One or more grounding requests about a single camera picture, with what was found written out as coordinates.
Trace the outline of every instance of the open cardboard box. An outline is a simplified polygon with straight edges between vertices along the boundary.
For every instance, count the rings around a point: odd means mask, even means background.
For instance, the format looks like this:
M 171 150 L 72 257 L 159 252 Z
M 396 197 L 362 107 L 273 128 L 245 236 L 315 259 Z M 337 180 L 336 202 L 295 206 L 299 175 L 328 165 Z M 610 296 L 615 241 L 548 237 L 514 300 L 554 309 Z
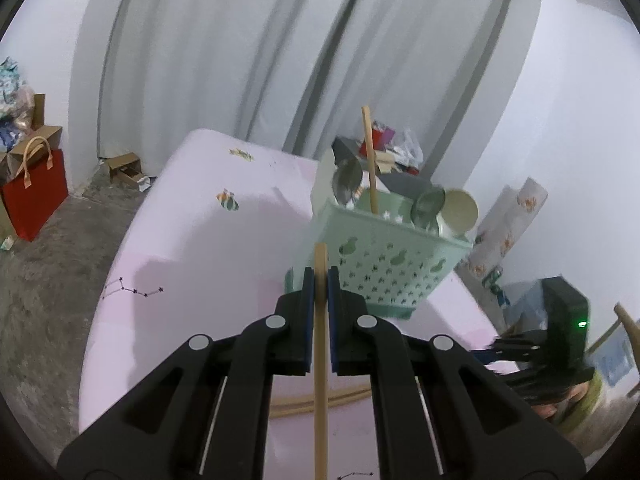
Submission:
M 151 187 L 151 179 L 142 173 L 140 157 L 135 153 L 114 156 L 113 158 L 108 158 L 105 162 L 109 168 L 109 179 L 112 182 L 114 178 L 117 178 L 139 191 L 144 191 Z
M 2 168 L 2 179 L 9 182 L 17 176 L 18 169 L 22 164 L 24 150 L 27 148 L 28 142 L 36 136 L 44 137 L 49 141 L 52 150 L 60 147 L 60 137 L 62 136 L 61 126 L 45 126 L 44 124 L 44 94 L 36 94 L 34 96 L 35 107 L 33 109 L 33 121 L 31 121 L 31 129 L 33 133 L 29 134 L 25 139 L 16 144 L 14 148 L 0 155 L 0 168 Z M 29 167 L 41 160 L 47 155 L 47 150 L 41 147 L 39 150 L 31 150 L 31 156 L 27 161 Z

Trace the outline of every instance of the table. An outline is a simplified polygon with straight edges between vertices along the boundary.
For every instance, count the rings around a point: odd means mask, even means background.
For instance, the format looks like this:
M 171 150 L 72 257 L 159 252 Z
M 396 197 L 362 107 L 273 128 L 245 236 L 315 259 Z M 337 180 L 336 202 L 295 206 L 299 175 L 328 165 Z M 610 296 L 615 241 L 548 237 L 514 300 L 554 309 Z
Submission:
M 232 336 L 273 313 L 312 216 L 316 164 L 212 130 L 187 136 L 129 227 L 101 294 L 82 366 L 80 431 L 191 335 Z M 496 335 L 453 272 L 410 320 L 394 323 L 424 339 L 448 333 L 468 349 Z M 366 381 L 332 376 L 330 386 Z M 274 378 L 275 397 L 312 391 L 312 374 Z M 332 409 L 329 428 L 330 478 L 377 478 L 370 399 Z M 311 414 L 271 419 L 264 477 L 312 475 L 312 439 Z

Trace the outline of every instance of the white wall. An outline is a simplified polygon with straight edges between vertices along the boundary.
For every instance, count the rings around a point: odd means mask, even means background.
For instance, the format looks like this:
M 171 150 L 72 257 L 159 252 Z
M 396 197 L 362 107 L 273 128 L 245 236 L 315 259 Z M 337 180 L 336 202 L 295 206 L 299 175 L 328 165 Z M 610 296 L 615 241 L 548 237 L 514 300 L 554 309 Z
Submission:
M 617 301 L 640 317 L 640 35 L 615 0 L 590 2 L 601 5 L 542 1 L 516 88 L 465 187 L 484 212 L 527 176 L 548 190 L 502 282 L 562 274 L 591 301 L 593 342 Z
M 65 153 L 68 152 L 71 68 L 88 1 L 25 0 L 0 41 L 0 59 L 13 57 L 33 89 L 47 95 L 46 121 L 64 128 Z M 82 180 L 76 178 L 71 162 L 67 157 L 66 176 L 73 187 L 82 184 Z

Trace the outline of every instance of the purple package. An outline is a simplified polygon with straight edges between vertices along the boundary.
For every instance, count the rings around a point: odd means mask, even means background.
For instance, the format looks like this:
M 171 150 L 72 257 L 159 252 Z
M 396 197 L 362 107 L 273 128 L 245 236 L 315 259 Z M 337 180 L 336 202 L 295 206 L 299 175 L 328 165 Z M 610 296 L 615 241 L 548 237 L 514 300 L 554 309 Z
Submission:
M 382 133 L 382 143 L 386 146 L 388 143 L 391 142 L 391 139 L 394 138 L 395 134 L 396 134 L 395 130 L 392 130 L 391 128 L 386 128 L 385 131 Z

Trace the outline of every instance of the curtain fold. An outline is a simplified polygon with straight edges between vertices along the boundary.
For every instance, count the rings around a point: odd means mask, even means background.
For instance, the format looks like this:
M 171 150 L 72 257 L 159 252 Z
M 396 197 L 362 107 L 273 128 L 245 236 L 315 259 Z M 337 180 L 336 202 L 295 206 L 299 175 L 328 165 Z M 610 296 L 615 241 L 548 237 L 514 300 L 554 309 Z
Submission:
M 155 175 L 188 131 L 211 128 L 317 157 L 362 136 L 369 104 L 427 156 L 491 1 L 123 0 L 99 155 L 136 152 Z

